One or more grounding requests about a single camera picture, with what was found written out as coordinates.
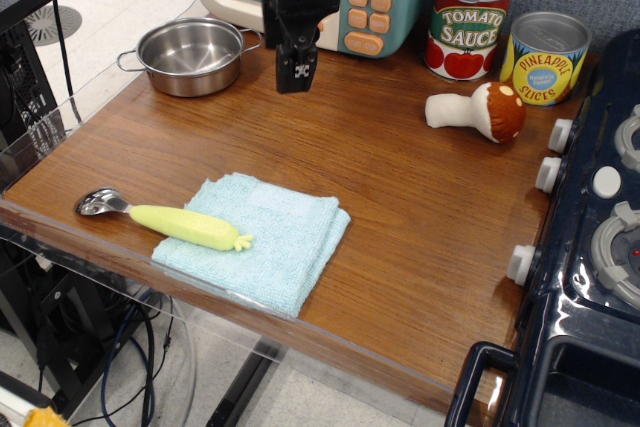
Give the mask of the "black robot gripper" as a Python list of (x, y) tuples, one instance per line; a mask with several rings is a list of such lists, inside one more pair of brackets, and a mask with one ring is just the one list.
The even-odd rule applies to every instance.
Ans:
[[(281, 94), (310, 90), (317, 68), (318, 24), (339, 10), (340, 0), (261, 0), (266, 43), (276, 48), (276, 88)], [(296, 53), (296, 65), (293, 48)]]

